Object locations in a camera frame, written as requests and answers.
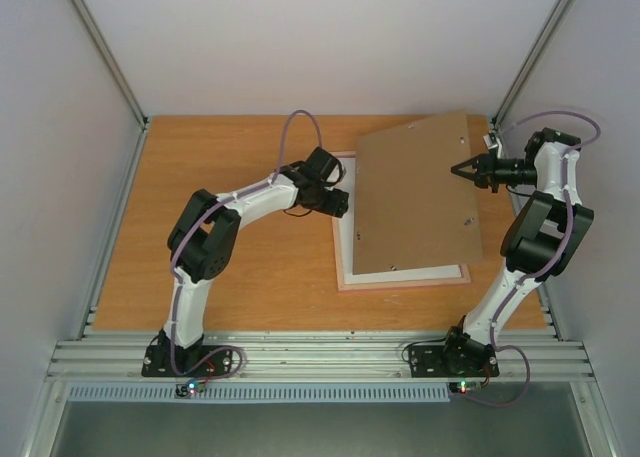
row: vent grille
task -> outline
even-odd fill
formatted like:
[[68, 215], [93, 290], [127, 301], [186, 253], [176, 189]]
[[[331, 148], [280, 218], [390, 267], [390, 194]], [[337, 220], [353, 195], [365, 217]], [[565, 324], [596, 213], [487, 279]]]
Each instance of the vent grille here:
[[84, 402], [207, 402], [219, 404], [302, 402], [448, 402], [446, 384], [215, 384], [191, 398], [175, 384], [73, 384], [69, 400]]

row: gray wall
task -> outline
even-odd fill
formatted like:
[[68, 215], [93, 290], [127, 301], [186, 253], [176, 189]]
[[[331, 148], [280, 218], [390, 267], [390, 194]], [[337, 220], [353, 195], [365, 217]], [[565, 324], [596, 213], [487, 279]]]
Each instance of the gray wall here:
[[[552, 108], [585, 110], [603, 127], [582, 152], [579, 193], [596, 220], [566, 272], [552, 281], [570, 336], [583, 339], [625, 455], [640, 449], [640, 0], [577, 0], [509, 121]], [[576, 135], [567, 119], [523, 126], [512, 154], [543, 124]]]
[[137, 135], [66, 0], [0, 0], [0, 455], [78, 328]]
[[555, 2], [86, 1], [148, 115], [493, 113]]

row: cardboard sheet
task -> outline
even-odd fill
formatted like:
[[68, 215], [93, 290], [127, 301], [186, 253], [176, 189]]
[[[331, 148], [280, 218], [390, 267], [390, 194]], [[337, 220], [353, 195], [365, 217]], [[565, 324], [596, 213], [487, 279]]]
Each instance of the cardboard sheet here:
[[349, 210], [340, 219], [334, 218], [333, 242], [336, 256], [338, 290], [378, 290], [430, 287], [434, 285], [467, 284], [470, 282], [466, 265], [445, 265], [424, 269], [353, 274], [353, 225], [356, 195], [356, 156], [354, 152], [333, 152], [340, 159], [346, 175], [336, 188], [349, 193]]
[[464, 112], [358, 139], [354, 274], [482, 260], [474, 185], [450, 172], [470, 156]]

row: aluminum frame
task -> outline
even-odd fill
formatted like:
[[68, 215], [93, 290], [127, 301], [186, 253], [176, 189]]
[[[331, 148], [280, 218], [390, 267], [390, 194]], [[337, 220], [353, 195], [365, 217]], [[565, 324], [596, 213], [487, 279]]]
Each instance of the aluminum frame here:
[[73, 9], [76, 11], [78, 20], [80, 20], [80, 22], [84, 25], [84, 28], [89, 34], [89, 37], [96, 46], [96, 50], [104, 60], [104, 63], [109, 69], [109, 72], [111, 72], [113, 80], [115, 81], [116, 85], [120, 89], [120, 92], [122, 92], [122, 96], [131, 108], [131, 112], [140, 124], [140, 127], [143, 128], [148, 119], [144, 115], [144, 112], [142, 111], [142, 108], [140, 107], [136, 96], [133, 94], [131, 87], [129, 87], [127, 79], [124, 77], [122, 70], [120, 70], [118, 63], [111, 53], [111, 50], [107, 45], [107, 41], [100, 31], [100, 28], [91, 15], [87, 4], [84, 2], [84, 0], [69, 0], [69, 2], [71, 3]]
[[[37, 418], [28, 434], [22, 455], [50, 455], [64, 407], [74, 385], [101, 383], [166, 387], [167, 379], [143, 379], [141, 357], [154, 332], [96, 331], [93, 329], [99, 295], [124, 215], [148, 125], [140, 134], [136, 150], [123, 179], [111, 228], [104, 241], [103, 258], [94, 274], [86, 319], [77, 340], [56, 345], [39, 398]], [[512, 200], [519, 210], [517, 199]], [[562, 341], [562, 329], [554, 318], [551, 300], [541, 291], [547, 327], [540, 330], [505, 330], [505, 343], [521, 346], [527, 353], [534, 382], [571, 382], [580, 420], [593, 455], [619, 455], [615, 435], [604, 408], [593, 370], [581, 342]], [[352, 383], [367, 386], [411, 385], [408, 365], [401, 360], [411, 342], [442, 337], [443, 332], [420, 331], [324, 331], [324, 332], [208, 332], [209, 343], [231, 343], [245, 348], [250, 363], [234, 384]], [[502, 375], [495, 382], [522, 382], [524, 366], [515, 353], [500, 356]], [[449, 379], [428, 379], [443, 384]]]
[[497, 124], [501, 124], [504, 121], [574, 1], [575, 0], [556, 0], [547, 20], [538, 33], [529, 54], [527, 54], [522, 67], [520, 67], [516, 78], [507, 92], [507, 95], [496, 112], [494, 120]]

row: floor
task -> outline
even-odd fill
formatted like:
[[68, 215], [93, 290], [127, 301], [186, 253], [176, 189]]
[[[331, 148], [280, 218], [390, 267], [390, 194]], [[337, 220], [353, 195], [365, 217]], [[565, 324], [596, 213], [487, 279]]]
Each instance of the floor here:
[[[325, 148], [355, 149], [359, 135], [422, 116], [321, 116]], [[167, 237], [191, 194], [232, 191], [274, 168], [282, 116], [155, 117], [139, 163], [94, 329], [157, 330], [171, 301]], [[469, 116], [473, 155], [485, 152], [483, 116]], [[315, 146], [312, 125], [297, 118], [285, 162]], [[331, 220], [276, 213], [239, 234], [229, 267], [214, 282], [205, 328], [218, 330], [439, 330], [483, 297], [500, 267], [499, 248], [513, 221], [506, 192], [477, 190], [485, 259], [471, 283], [418, 290], [339, 292]], [[507, 328], [544, 328], [537, 296]]]
[[[483, 398], [508, 400], [521, 383]], [[518, 405], [70, 402], [53, 457], [587, 456], [570, 386], [532, 384]]]

